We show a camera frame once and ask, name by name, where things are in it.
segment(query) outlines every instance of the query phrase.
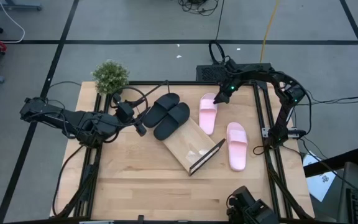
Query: wooden table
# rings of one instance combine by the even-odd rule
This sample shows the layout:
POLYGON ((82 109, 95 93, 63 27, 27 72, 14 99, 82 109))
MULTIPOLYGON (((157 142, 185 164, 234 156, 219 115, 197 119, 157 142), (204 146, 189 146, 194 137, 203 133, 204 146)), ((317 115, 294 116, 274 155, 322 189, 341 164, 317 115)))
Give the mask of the wooden table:
MULTIPOLYGON (((154 86, 135 87, 146 93, 154 86)), ((188 104, 190 116, 198 122, 200 98, 205 93, 217 93, 218 86, 171 85, 170 90, 178 94, 182 102, 188 104)), ((263 93, 259 91, 265 125, 269 126, 263 93)), ((272 86, 269 86, 268 92, 273 116, 277 117, 281 105, 272 86)), ((166 93, 167 88, 162 86, 147 98, 152 105, 158 97, 166 93)), ((131 90, 124 90, 122 93, 123 99, 135 100, 139 97, 138 93, 131 90)), ((94 83, 83 82, 76 110, 92 111, 95 99, 94 83)), ((152 131, 140 137, 134 127, 128 127, 119 133, 113 143, 103 145, 91 218, 136 220, 138 215, 144 215, 146 220, 226 221, 227 196, 242 185, 250 190, 255 199, 261 198, 267 205, 272 206, 264 157, 252 153, 254 147, 262 145, 253 88, 243 86, 235 92, 230 101, 228 105, 219 104, 211 139, 217 143, 226 138, 226 127, 230 122, 235 121, 243 125, 249 142, 244 171, 234 172, 230 169, 225 143, 217 154, 189 177, 171 152, 153 137, 152 131)), ((144 104, 139 106, 139 110, 144 110, 144 104)), ((289 140, 285 145, 298 150, 295 140, 289 140)), ((64 160, 77 148, 78 142, 69 140, 64 160)), ((78 188, 84 154, 85 150, 79 152, 63 172, 57 196, 58 211, 63 209, 78 188)), ((281 155, 289 191, 305 211, 313 216, 299 155, 285 148, 281 148, 281 155)), ((278 198, 283 217, 285 212, 279 190, 278 198)))

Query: white paper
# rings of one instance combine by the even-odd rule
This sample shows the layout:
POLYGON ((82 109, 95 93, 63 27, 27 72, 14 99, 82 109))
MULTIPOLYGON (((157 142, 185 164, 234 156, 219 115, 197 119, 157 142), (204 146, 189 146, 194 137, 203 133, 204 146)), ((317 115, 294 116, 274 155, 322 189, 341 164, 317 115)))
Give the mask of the white paper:
MULTIPOLYGON (((303 167, 310 164, 314 164, 315 162, 317 162, 315 158, 313 158, 310 155, 306 155, 305 158, 303 158, 303 167)), ((313 195, 315 198, 317 198, 317 200, 322 202, 328 192, 329 187, 333 183, 334 178, 335 178, 335 174, 333 174, 330 171, 320 175, 316 175, 314 177, 306 178, 306 181, 308 183, 309 193, 313 195)))

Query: potted plant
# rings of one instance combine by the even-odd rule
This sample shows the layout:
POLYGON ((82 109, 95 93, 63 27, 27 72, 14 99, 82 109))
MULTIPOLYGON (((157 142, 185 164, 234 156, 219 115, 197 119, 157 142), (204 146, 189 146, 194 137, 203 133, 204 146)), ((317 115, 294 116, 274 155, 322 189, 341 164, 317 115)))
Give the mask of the potted plant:
POLYGON ((128 84, 129 72, 119 63, 107 60, 91 72, 100 94, 111 94, 128 84))

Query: gray floor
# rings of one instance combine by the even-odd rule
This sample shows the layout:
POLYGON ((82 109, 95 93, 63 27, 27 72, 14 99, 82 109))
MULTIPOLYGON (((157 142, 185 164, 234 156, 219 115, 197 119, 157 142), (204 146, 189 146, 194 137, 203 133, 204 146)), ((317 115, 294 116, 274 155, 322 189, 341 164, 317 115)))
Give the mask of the gray floor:
MULTIPOLYGON (((41 2, 43 11, 9 14, 26 30, 25 40, 59 40, 73 0, 41 2)), ((358 1, 346 2, 358 25, 358 1)), ((203 17, 183 12, 175 0, 80 0, 67 40, 214 39, 221 4, 203 17)), ((272 1, 226 1, 218 39, 263 39, 272 9, 272 1)), ((21 36, 1 11, 0 26, 5 29, 1 39, 21 36)), ((268 39, 357 40, 337 0, 282 0, 268 39)), ((223 47, 238 63, 259 61, 261 45, 223 47)), ((0 61, 0 75, 6 79, 0 85, 0 204, 29 127, 19 119, 19 110, 25 97, 40 95, 56 49, 50 44, 10 44, 0 61)), ((52 83, 91 80, 90 72, 107 59, 123 63, 131 71, 130 80, 194 80, 196 66, 211 63, 206 44, 66 44, 52 83)), ((358 95, 358 45, 267 45, 264 62, 296 78, 318 100, 358 95)), ((73 110, 78 92, 78 86, 59 85, 48 97, 73 110)), ((298 106, 296 113, 298 127, 307 129, 307 108, 298 106)), ((358 104, 316 105, 312 119, 308 138, 325 156, 358 147, 358 104)), ((66 142, 59 131, 37 126, 5 222, 49 216, 66 142)), ((319 217, 336 217, 340 186, 336 179, 322 203, 313 201, 319 217)))

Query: metal frame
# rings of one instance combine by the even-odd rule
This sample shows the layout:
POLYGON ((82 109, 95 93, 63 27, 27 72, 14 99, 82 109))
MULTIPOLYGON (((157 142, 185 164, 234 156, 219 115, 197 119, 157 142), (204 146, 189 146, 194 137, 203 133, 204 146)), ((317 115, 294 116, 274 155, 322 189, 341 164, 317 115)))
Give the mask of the metal frame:
MULTIPOLYGON (((160 83, 161 83, 161 81, 134 81, 134 82, 129 82, 130 85, 158 85, 160 83)), ((173 82, 169 82, 169 85, 216 85, 216 84, 215 84, 215 82, 173 81, 173 82)), ((257 108, 257 112, 258 112, 261 137, 262 137, 262 142, 264 142, 264 139, 263 139, 263 136, 262 136, 262 128, 265 127, 265 123, 264 123, 264 117, 263 117, 263 112, 262 112, 262 104, 260 102, 258 85, 256 84, 256 82, 253 82, 252 84, 246 84, 246 85, 247 86, 252 86, 253 89, 254 89, 255 103, 256 103, 256 108, 257 108)), ((272 113, 272 108, 271 108, 271 105, 270 105, 270 98, 269 98, 269 93, 267 91, 267 85, 261 86, 261 89, 262 89, 263 94, 264 94, 264 100, 265 100, 266 110, 267 110, 267 114, 268 114, 269 126, 273 126, 274 125, 273 113, 272 113)), ((95 103, 95 106, 94 106, 95 111, 97 111, 99 109, 100 101, 101 101, 101 97, 100 97, 100 95, 97 95, 96 103, 95 103)), ((108 112, 108 105, 109 105, 109 102, 108 102, 108 100, 106 100, 105 103, 104 103, 104 112, 105 113, 108 112)), ((265 148, 265 150, 269 151, 268 145, 264 144, 264 148, 265 148)), ((96 149, 96 150, 97 150, 96 154, 100 155, 101 154, 101 149, 96 149)), ((92 151, 92 149, 86 149, 86 154, 85 154, 85 158, 84 158, 84 165, 83 165, 83 168, 82 168, 80 183, 82 183, 83 179, 86 177, 87 170, 89 169, 89 166, 92 166, 92 165, 90 165, 91 151, 92 151)), ((265 163, 267 165, 268 162, 272 161, 272 158, 270 157, 269 153, 265 153, 264 156, 265 156, 265 163)), ((284 169, 283 169, 283 165, 282 165, 282 158, 281 158, 281 155, 280 155, 280 151, 275 150, 275 158, 276 158, 277 170, 278 170, 278 173, 280 175, 280 178, 281 178, 282 182, 286 185, 285 176, 284 176, 284 169)), ((271 196, 272 196, 273 210, 275 211, 275 213, 277 214, 278 217, 281 217, 275 183, 271 179, 270 176, 268 178, 268 181, 269 181, 269 186, 270 186, 270 193, 271 193, 271 196)), ((92 207, 93 207, 93 199, 94 199, 94 194, 95 194, 95 189, 96 189, 96 182, 97 182, 97 178, 93 181, 91 188, 87 189, 85 191, 85 193, 82 196, 81 200, 76 205, 76 207, 74 209, 74 217, 86 216, 86 217, 88 217, 90 219, 91 212, 92 212, 92 207)), ((285 198, 284 198, 284 205, 285 205, 285 211, 286 211, 287 218, 292 218, 291 206, 289 205, 289 203, 287 202, 287 200, 285 198)), ((139 220, 115 220, 114 222, 115 223, 139 223, 139 220)), ((227 223, 227 222, 209 222, 209 223, 227 223)))
MULTIPOLYGON (((161 81, 134 81, 134 82, 129 82, 129 85, 158 85, 160 84, 161 81)), ((173 82, 169 82, 169 85, 216 85, 215 82, 198 82, 198 81, 173 81, 173 82)), ((245 84, 247 86, 252 86, 254 89, 254 95, 255 95, 255 104, 256 104, 256 109, 257 109, 257 113, 258 113, 258 120, 259 120, 259 125, 260 125, 260 133, 261 133, 261 138, 262 138, 262 142, 264 144, 264 150, 265 152, 269 152, 269 147, 268 145, 265 144, 264 141, 264 137, 262 135, 262 128, 265 127, 265 123, 264 123, 264 117, 263 117, 263 112, 262 112, 262 104, 260 102, 260 96, 259 96, 259 86, 256 82, 252 82, 251 84, 245 84)), ((272 126, 274 123, 273 120, 273 113, 272 113, 272 108, 270 105, 270 98, 269 98, 269 93, 267 91, 267 86, 264 83, 264 85, 262 85, 260 87, 260 89, 262 90, 263 94, 264 94, 264 100, 265 100, 265 104, 266 104, 266 110, 267 110, 267 116, 269 119, 269 125, 272 126)), ((106 101, 104 102, 104 109, 103 111, 105 113, 108 112, 109 109, 109 96, 106 97, 106 101)), ((100 107, 100 102, 101 102, 101 96, 99 94, 97 94, 96 96, 96 102, 95 102, 95 106, 94 106, 94 111, 98 111, 99 107, 100 107)), ((81 180, 80 183, 82 183, 82 181, 84 181, 84 178, 87 176, 87 171, 90 170, 91 166, 97 166, 94 167, 96 170, 96 176, 98 175, 98 170, 99 170, 99 160, 101 157, 101 150, 102 148, 98 148, 98 149, 87 149, 86 150, 86 154, 85 154, 85 158, 84 158, 84 163, 83 163, 83 168, 82 168, 82 173, 81 173, 81 180), (91 156, 92 156, 92 150, 96 150, 96 154, 95 154, 95 160, 94 163, 91 164, 91 156)), ((271 163, 272 158, 270 157, 270 153, 264 153, 265 156, 265 164, 267 166, 268 163, 271 163)), ((281 155, 278 151, 278 153, 275 153, 275 158, 276 158, 276 162, 277 162, 277 170, 278 173, 280 175, 280 179, 281 181, 284 183, 284 185, 286 185, 285 182, 285 176, 284 176, 284 170, 283 170, 283 166, 282 166, 282 160, 281 160, 281 155)), ((275 213, 277 214, 278 218, 281 218, 280 215, 280 207, 278 204, 278 197, 277 197, 277 190, 276 190, 276 185, 274 183, 274 181, 270 178, 268 178, 269 181, 269 186, 270 186, 270 193, 271 193, 271 197, 272 197, 272 203, 273 203, 273 210, 275 211, 275 213)), ((96 189, 96 183, 97 183, 97 178, 95 178, 93 180, 93 183, 90 185, 90 187, 88 187, 83 195, 80 198, 80 201, 75 205, 74 208, 74 213, 73 213, 73 217, 70 218, 56 218, 56 219, 48 219, 48 220, 32 220, 32 221, 24 221, 24 222, 16 222, 16 223, 78 223, 78 221, 86 221, 86 220, 90 220, 91 218, 91 212, 92 212, 92 207, 93 207, 93 200, 94 200, 94 194, 95 194, 95 189, 96 189)), ((285 211, 287 214, 287 218, 288 217, 292 217, 292 209, 289 206, 289 203, 287 202, 287 200, 285 200, 284 198, 284 204, 285 204, 285 211)), ((163 220, 159 220, 159 221, 145 221, 144 220, 144 216, 139 214, 138 220, 114 220, 114 223, 118 223, 118 224, 142 224, 142 223, 180 223, 181 221, 179 220, 170 220, 170 221, 163 221, 163 220)), ((227 223, 227 222, 207 222, 207 221, 199 221, 199 222, 193 222, 193 221, 185 221, 185 223, 194 223, 194 224, 223 224, 223 223, 227 223)))

